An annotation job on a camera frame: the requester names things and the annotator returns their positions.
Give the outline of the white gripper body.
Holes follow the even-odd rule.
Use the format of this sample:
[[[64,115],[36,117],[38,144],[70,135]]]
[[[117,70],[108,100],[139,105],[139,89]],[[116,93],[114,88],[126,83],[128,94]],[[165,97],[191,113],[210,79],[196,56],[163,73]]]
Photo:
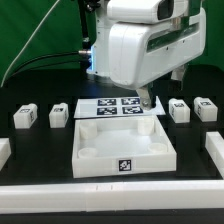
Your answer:
[[[206,14],[203,8],[180,30],[171,22],[156,25],[116,23],[108,40],[111,80],[136,90],[200,56],[205,48]]]

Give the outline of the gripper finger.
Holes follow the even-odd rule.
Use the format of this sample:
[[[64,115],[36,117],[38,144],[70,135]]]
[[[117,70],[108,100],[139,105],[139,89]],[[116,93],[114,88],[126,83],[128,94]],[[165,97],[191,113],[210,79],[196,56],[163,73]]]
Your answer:
[[[140,98],[140,106],[143,110],[150,110],[152,108],[152,101],[149,94],[148,86],[143,86],[137,90]]]
[[[182,89],[182,81],[186,72],[186,66],[181,65],[172,71],[171,79],[174,81],[176,90]]]

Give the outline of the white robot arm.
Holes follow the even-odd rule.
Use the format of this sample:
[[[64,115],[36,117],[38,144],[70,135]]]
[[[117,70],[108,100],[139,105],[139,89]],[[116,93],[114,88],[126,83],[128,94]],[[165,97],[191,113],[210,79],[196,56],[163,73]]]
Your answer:
[[[203,0],[84,0],[96,15],[96,41],[82,51],[87,74],[134,90],[144,109],[154,107],[153,81],[200,56],[206,41]]]

